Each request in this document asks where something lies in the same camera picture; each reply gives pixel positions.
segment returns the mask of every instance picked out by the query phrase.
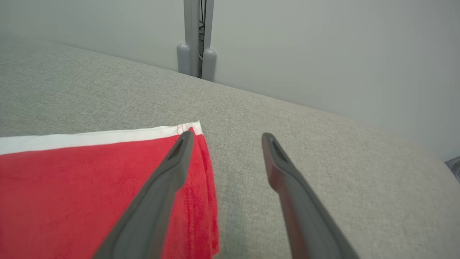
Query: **white wall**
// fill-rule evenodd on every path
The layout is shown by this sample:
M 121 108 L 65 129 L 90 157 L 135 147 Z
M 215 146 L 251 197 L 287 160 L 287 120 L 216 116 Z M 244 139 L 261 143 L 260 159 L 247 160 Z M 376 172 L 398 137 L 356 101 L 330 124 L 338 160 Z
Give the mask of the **white wall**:
M 215 0 L 215 82 L 460 156 L 460 1 Z
M 183 0 L 2 0 L 0 30 L 177 71 Z

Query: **red towel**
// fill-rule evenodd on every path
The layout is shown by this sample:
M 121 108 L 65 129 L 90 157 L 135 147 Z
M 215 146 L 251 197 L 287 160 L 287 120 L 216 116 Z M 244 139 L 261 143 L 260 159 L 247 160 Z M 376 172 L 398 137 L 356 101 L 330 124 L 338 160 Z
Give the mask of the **red towel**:
M 218 252 L 213 171 L 199 122 L 0 138 L 0 258 L 89 259 L 178 136 L 195 131 L 162 258 Z

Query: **towel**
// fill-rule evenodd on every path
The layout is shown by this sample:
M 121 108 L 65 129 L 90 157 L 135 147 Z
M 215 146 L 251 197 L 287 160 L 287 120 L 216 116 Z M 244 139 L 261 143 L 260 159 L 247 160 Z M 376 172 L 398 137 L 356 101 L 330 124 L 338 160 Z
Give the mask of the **towel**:
M 0 258 L 89 259 L 178 136 L 194 131 L 162 258 L 219 250 L 213 171 L 199 122 L 0 138 Z

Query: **gray fabric surface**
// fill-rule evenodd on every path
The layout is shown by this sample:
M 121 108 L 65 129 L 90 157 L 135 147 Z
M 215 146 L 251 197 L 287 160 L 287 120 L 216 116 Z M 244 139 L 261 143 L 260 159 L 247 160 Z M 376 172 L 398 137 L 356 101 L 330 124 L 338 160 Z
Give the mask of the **gray fabric surface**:
M 460 257 L 460 185 L 411 141 L 149 65 L 8 37 L 0 84 L 0 136 L 200 120 L 217 190 L 219 258 L 290 256 L 263 132 L 278 138 L 362 258 Z

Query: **cable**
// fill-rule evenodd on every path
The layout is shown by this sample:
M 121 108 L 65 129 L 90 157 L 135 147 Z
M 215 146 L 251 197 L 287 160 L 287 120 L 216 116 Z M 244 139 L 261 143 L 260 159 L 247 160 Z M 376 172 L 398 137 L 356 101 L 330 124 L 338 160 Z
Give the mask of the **cable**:
M 203 25 L 205 24 L 206 22 L 206 2 L 207 0 L 204 0 L 204 19 L 203 19 Z
M 200 0 L 200 7 L 201 7 L 201 19 L 202 19 L 201 23 L 204 24 L 204 19 L 203 19 L 203 0 Z

